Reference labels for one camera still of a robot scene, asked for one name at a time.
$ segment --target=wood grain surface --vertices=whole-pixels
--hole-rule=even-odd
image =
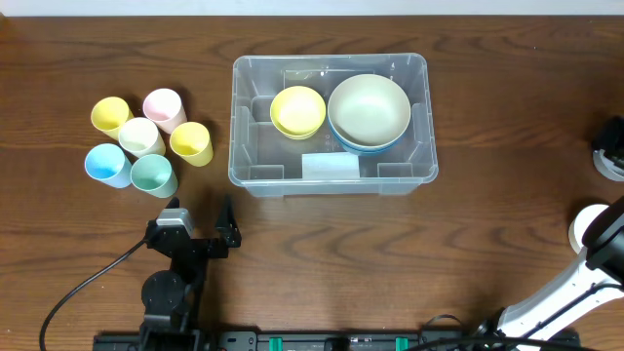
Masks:
[[[440,174],[403,197],[256,199],[227,177],[232,63],[241,55],[422,54]],[[70,289],[137,242],[166,204],[87,177],[99,99],[170,87],[214,137],[204,168],[170,159],[181,204],[214,235],[232,194],[243,247],[211,263],[207,326],[409,330],[452,313],[475,325],[574,258],[567,226],[624,187],[588,140],[624,111],[623,18],[4,19],[0,27],[0,349],[35,350]],[[136,331],[143,281],[168,261],[139,250],[72,298],[49,350]],[[574,324],[624,349],[624,302]]]

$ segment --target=plastic container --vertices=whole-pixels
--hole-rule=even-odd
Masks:
[[[335,157],[328,157],[326,163],[324,155],[310,155],[345,153],[327,119],[319,131],[306,140],[289,139],[271,123],[271,102],[285,88],[312,88],[327,104],[342,81],[370,73],[393,80],[406,92],[411,104],[411,120],[405,134],[391,149],[359,157],[355,170],[344,170],[344,165],[350,162],[336,162]],[[357,157],[347,155],[345,158]],[[247,188],[258,197],[405,195],[420,184],[431,182],[438,175],[438,158],[427,62],[418,54],[238,58],[234,62],[232,82],[228,173],[235,185]]]

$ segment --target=yellow bowl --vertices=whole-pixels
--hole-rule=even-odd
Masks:
[[[271,102],[271,122],[286,137],[302,140],[312,137],[325,121],[323,98],[307,87],[290,87]]]

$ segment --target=cup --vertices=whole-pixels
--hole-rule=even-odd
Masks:
[[[168,198],[177,190],[172,164],[164,156],[146,155],[139,158],[130,171],[133,185],[157,198]]]
[[[85,158],[87,175],[116,188],[130,185],[131,167],[124,151],[111,143],[94,147]]]
[[[124,150],[141,158],[145,155],[165,155],[165,142],[154,122],[133,118],[121,128],[119,143]]]
[[[175,128],[169,144],[177,155],[195,167],[206,166],[213,159],[211,134],[197,122],[186,122]]]
[[[99,131],[115,140],[119,139],[121,127],[133,118],[128,104],[119,97],[106,97],[100,100],[91,111],[91,123]]]
[[[167,134],[186,122],[182,99],[171,89],[151,92],[143,102],[143,113]]]

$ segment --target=teal cup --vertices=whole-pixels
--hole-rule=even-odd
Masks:
[[[157,154],[139,158],[130,170],[130,180],[138,190],[157,198],[168,198],[177,190],[172,164]]]

